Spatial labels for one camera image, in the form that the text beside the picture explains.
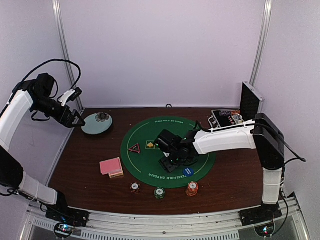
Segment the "blue small blind button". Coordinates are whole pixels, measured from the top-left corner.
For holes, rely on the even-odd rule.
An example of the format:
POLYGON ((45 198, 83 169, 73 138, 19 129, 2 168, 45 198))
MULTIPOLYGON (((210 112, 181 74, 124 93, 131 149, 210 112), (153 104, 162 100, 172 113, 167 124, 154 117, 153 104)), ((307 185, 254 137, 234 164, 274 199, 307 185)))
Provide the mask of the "blue small blind button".
POLYGON ((194 170, 191 167, 186 167, 182 171, 183 175, 186 177, 191 177, 195 174, 194 170))

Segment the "triangular black red dealer button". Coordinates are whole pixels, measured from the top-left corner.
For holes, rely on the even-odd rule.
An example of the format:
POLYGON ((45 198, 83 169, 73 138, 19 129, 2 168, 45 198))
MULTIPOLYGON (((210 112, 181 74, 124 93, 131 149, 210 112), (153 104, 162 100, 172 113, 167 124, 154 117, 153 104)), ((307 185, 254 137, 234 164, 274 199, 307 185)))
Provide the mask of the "triangular black red dealer button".
POLYGON ((140 144, 139 144, 139 143, 136 143, 136 144, 133 145, 132 147, 128 148, 128 151, 131 152, 131 153, 140 154, 140 153, 141 153, 140 144))

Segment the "orange chip stack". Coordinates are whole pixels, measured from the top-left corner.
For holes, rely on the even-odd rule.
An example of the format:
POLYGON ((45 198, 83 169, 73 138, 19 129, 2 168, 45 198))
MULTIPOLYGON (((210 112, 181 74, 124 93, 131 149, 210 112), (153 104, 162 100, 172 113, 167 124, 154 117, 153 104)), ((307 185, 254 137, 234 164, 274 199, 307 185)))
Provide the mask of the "orange chip stack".
POLYGON ((198 183, 195 181, 191 181, 188 183, 185 193, 188 197, 194 197, 197 195, 198 190, 199 190, 198 183))

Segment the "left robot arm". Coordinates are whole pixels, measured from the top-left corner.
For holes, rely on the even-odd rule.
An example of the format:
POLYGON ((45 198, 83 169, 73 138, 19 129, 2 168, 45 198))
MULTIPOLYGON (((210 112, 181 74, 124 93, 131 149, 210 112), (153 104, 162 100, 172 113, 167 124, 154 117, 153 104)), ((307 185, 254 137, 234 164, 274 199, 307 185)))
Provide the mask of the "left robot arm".
POLYGON ((72 218, 65 195, 41 184, 29 176, 22 165, 9 153, 12 139, 27 112, 41 112, 56 120, 66 128, 85 126, 85 121, 77 110, 70 110, 68 102, 82 94, 80 88, 66 91, 58 100, 51 98, 55 79, 42 73, 36 79, 19 83, 0 114, 0 184, 11 188, 23 196, 53 206, 52 213, 61 222, 72 218))

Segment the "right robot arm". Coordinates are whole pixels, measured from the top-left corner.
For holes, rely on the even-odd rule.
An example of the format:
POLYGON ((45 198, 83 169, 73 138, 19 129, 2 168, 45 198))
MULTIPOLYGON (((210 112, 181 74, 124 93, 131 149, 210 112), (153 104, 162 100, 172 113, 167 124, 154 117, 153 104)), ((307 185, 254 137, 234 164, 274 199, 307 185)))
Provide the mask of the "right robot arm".
POLYGON ((252 120, 220 128, 204 128, 196 121, 184 137, 164 129, 153 143, 163 152, 159 162, 169 173, 200 155, 257 150, 263 170, 263 205, 257 208, 256 216, 266 221, 276 212, 285 169, 285 139, 266 114, 258 113, 252 120))

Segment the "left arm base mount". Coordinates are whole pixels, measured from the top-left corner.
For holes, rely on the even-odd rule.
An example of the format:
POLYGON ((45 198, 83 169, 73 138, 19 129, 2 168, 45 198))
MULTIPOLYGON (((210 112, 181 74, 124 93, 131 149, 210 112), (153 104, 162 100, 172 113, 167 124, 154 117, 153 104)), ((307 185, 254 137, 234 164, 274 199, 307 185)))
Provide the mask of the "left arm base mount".
POLYGON ((45 217, 73 227, 86 227, 90 213, 85 210, 68 208, 65 212, 47 206, 45 217))

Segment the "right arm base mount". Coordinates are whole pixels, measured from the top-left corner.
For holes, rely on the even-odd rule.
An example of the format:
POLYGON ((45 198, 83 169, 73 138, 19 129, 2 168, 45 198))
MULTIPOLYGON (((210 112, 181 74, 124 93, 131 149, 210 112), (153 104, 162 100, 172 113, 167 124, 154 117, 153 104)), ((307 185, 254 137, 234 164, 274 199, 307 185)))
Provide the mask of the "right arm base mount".
POLYGON ((276 206, 259 206, 241 210, 239 217, 243 226, 256 225, 281 217, 282 211, 276 206))

